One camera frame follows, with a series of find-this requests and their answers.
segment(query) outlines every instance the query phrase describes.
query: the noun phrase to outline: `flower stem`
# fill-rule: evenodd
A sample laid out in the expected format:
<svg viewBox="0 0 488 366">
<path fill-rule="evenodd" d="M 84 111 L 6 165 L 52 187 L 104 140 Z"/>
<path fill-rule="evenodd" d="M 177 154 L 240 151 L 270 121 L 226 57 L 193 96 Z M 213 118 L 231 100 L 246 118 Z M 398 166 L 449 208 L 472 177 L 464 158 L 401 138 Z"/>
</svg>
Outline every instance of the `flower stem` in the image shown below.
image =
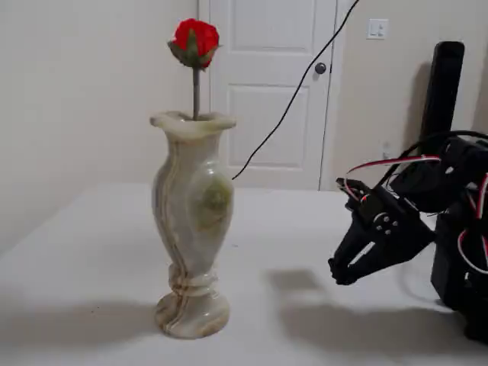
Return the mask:
<svg viewBox="0 0 488 366">
<path fill-rule="evenodd" d="M 193 120 L 198 119 L 200 112 L 200 70 L 193 68 Z"/>
</svg>

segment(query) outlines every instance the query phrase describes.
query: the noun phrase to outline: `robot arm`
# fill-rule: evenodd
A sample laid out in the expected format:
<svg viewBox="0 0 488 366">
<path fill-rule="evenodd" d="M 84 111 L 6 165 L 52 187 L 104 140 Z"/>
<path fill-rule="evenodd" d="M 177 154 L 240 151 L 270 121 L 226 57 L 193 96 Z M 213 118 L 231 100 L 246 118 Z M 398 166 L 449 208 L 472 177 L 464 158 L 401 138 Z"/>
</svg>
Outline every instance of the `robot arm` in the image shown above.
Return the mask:
<svg viewBox="0 0 488 366">
<path fill-rule="evenodd" d="M 352 224 L 329 260 L 338 284 L 352 284 L 413 259 L 436 239 L 420 212 L 446 211 L 462 201 L 469 184 L 479 186 L 488 172 L 488 148 L 483 143 L 452 137 L 439 158 L 440 162 L 404 169 L 390 185 L 394 194 L 381 185 L 370 189 L 360 181 L 349 180 L 346 186 L 345 179 L 337 180 L 349 196 L 346 208 L 352 212 Z M 370 250 L 364 253 L 367 246 Z"/>
<path fill-rule="evenodd" d="M 409 165 L 391 191 L 381 183 L 394 169 L 372 189 L 361 181 L 337 180 L 349 197 L 352 224 L 329 260 L 332 276 L 337 284 L 353 284 L 408 262 L 435 241 L 434 288 L 466 318 L 465 335 L 488 345 L 488 145 L 452 137 L 435 160 Z M 422 222 L 421 212 L 442 212 L 435 231 Z"/>
</svg>

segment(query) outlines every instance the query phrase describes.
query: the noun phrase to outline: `table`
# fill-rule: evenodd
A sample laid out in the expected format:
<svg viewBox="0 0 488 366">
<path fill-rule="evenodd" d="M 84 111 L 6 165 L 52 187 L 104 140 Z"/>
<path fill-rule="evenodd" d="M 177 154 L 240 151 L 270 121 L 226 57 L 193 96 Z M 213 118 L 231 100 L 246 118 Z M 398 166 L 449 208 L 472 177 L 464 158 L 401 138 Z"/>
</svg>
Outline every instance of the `table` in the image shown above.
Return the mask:
<svg viewBox="0 0 488 366">
<path fill-rule="evenodd" d="M 343 194 L 237 190 L 217 265 L 231 319 L 169 339 L 153 322 L 169 291 L 146 185 L 86 192 L 0 258 L 0 365 L 482 365 L 414 261 L 335 285 L 326 260 L 350 214 Z"/>
</svg>

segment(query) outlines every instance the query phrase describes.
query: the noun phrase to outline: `door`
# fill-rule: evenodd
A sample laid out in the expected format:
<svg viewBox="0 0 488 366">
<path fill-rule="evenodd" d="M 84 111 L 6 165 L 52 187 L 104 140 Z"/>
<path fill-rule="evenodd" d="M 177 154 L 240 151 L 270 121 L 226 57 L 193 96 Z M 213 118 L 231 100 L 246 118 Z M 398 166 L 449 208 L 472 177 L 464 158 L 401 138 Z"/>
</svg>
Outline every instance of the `door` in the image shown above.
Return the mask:
<svg viewBox="0 0 488 366">
<path fill-rule="evenodd" d="M 236 117 L 221 154 L 234 176 L 277 124 L 303 72 L 334 32 L 336 0 L 207 0 L 221 48 L 210 68 L 210 108 Z M 312 68 L 274 136 L 238 186 L 319 189 L 332 48 Z"/>
</svg>

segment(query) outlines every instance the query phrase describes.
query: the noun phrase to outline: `marble vase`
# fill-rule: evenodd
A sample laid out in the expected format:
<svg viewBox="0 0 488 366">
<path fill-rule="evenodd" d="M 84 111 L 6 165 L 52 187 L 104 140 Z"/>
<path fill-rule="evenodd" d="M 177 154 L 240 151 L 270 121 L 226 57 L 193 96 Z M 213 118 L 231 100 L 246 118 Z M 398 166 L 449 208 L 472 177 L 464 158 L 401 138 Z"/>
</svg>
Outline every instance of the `marble vase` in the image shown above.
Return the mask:
<svg viewBox="0 0 488 366">
<path fill-rule="evenodd" d="M 156 322 L 175 338 L 202 338 L 221 330 L 230 314 L 215 288 L 214 261 L 233 213 L 233 186 L 219 163 L 219 140 L 236 122 L 215 113 L 191 120 L 164 112 L 151 124 L 164 130 L 169 145 L 152 188 L 152 211 L 172 260 L 172 292 L 159 301 Z"/>
</svg>

